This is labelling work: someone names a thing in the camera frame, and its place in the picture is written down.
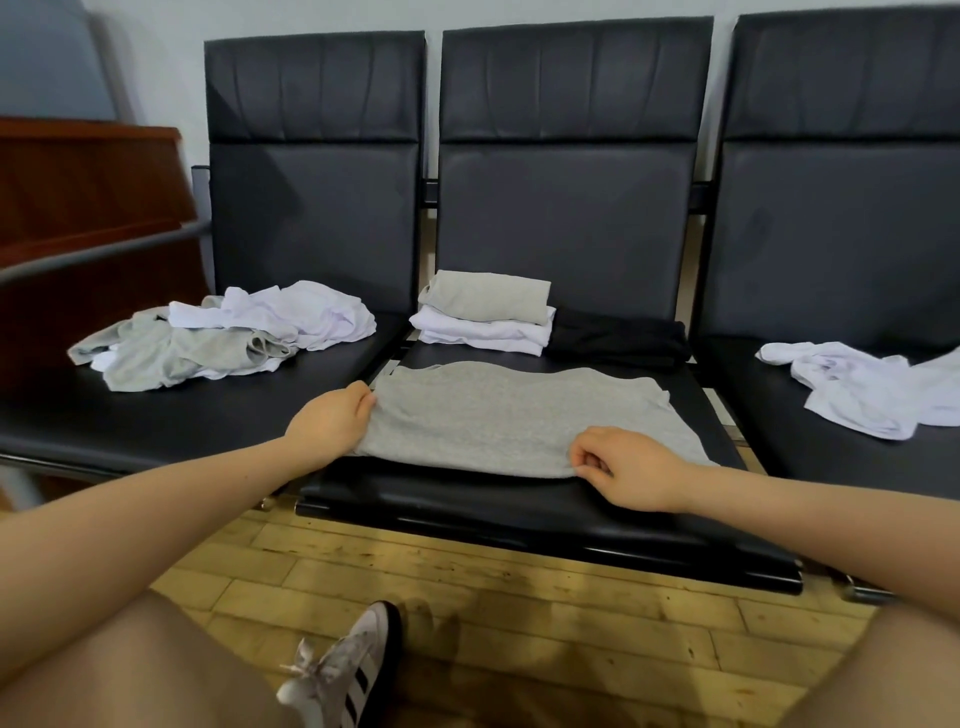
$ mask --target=person's right arm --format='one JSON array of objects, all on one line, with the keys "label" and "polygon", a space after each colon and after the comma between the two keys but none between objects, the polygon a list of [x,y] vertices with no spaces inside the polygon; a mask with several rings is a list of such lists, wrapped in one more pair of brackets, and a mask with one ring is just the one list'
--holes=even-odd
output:
[{"label": "person's right arm", "polygon": [[570,463],[615,505],[714,519],[960,620],[960,502],[693,465],[616,427]]}]

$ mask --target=person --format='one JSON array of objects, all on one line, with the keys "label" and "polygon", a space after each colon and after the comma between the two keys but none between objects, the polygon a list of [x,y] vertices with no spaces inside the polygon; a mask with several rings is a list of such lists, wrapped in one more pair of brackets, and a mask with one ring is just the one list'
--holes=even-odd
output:
[{"label": "person", "polygon": [[[0,725],[373,726],[399,657],[392,605],[372,605],[319,660],[302,644],[298,676],[274,696],[149,587],[252,504],[349,452],[374,403],[355,382],[306,404],[276,440],[0,523]],[[615,505],[716,519],[901,597],[783,726],[960,725],[960,503],[693,465],[613,427],[581,433],[569,456]]]}]

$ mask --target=hand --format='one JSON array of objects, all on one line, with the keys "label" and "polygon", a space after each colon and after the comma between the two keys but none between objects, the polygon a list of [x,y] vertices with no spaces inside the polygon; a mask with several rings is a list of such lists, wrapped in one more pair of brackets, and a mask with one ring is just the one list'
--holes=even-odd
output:
[{"label": "hand", "polygon": [[354,449],[365,434],[376,395],[362,381],[309,401],[287,425],[283,440],[305,473],[329,465]]},{"label": "hand", "polygon": [[589,427],[570,445],[570,465],[614,505],[635,511],[683,513],[704,466],[653,438],[619,427]]}]

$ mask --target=chair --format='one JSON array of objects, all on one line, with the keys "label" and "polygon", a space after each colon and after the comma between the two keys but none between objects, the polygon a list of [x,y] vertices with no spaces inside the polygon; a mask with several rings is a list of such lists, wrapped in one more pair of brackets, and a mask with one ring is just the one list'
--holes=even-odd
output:
[{"label": "chair", "polygon": [[273,374],[136,394],[64,357],[0,400],[0,459],[93,479],[253,445],[386,361],[415,305],[424,45],[364,33],[205,48],[217,291],[317,280],[361,297],[374,336]]},{"label": "chair", "polygon": [[[672,319],[704,98],[708,18],[444,34],[439,268],[552,281],[551,303]],[[417,343],[400,364],[548,356]],[[743,467],[691,372],[651,374],[716,462]],[[582,561],[799,591],[792,556],[715,522],[609,506],[542,480],[344,458],[298,512]]]},{"label": "chair", "polygon": [[767,472],[960,497],[960,430],[854,432],[754,358],[960,344],[960,10],[741,17],[717,169],[693,346]]}]

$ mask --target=clothing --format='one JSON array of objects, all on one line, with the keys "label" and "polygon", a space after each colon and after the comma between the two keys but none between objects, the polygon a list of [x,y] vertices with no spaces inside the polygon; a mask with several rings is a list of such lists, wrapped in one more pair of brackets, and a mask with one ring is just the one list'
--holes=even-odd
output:
[{"label": "clothing", "polygon": [[390,698],[402,648],[399,610],[375,602],[320,660],[300,641],[288,667],[299,677],[281,685],[276,699],[300,713],[304,728],[373,726]]},{"label": "clothing", "polygon": [[662,319],[618,319],[558,308],[546,353],[556,359],[676,369],[691,356],[684,325]]},{"label": "clothing", "polygon": [[277,341],[318,352],[376,332],[376,320],[360,299],[313,280],[247,293],[230,287],[218,307],[170,304],[174,328],[253,328]]},{"label": "clothing", "polygon": [[696,433],[650,378],[592,369],[529,374],[475,361],[396,367],[374,383],[377,403],[354,454],[437,468],[558,478],[567,448],[591,425],[643,432],[681,457],[710,461]]},{"label": "clothing", "polygon": [[420,303],[466,321],[525,321],[546,326],[548,280],[498,273],[437,271],[420,292]]},{"label": "clothing", "polygon": [[960,426],[960,349],[911,367],[904,356],[877,358],[846,344],[767,344],[767,364],[813,390],[804,407],[883,440],[909,440],[917,425]]},{"label": "clothing", "polygon": [[[214,305],[216,297],[205,304]],[[297,353],[264,331],[173,328],[168,307],[139,311],[72,346],[74,364],[94,364],[113,392],[172,387],[194,377],[218,379],[273,371]]]},{"label": "clothing", "polygon": [[467,344],[475,349],[540,356],[550,341],[556,310],[547,306],[547,323],[538,326],[523,321],[465,321],[425,305],[410,317],[410,323],[420,330],[420,340],[424,344]]}]

